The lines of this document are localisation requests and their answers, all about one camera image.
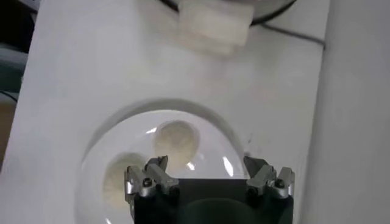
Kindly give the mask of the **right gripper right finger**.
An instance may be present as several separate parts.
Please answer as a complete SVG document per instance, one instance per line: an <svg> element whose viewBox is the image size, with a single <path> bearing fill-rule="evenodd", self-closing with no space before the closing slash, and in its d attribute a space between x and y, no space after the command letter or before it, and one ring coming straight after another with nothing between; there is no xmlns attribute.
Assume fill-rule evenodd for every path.
<svg viewBox="0 0 390 224"><path fill-rule="evenodd" d="M284 200L294 196L295 173L289 167L282 167L279 173L264 159L245 156L244 165L250 178L246 181L247 191L256 197L265 193L272 198Z"/></svg>

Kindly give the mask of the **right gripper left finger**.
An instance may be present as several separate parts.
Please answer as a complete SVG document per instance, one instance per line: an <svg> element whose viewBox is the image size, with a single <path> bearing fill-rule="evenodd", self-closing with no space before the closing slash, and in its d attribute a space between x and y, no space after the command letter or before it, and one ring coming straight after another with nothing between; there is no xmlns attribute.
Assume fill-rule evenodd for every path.
<svg viewBox="0 0 390 224"><path fill-rule="evenodd" d="M168 198L177 198L180 194L179 180L165 172L167 166L167 155L151 158L143 169L128 166L124 172L125 201L130 203L136 197L152 198L158 192Z"/></svg>

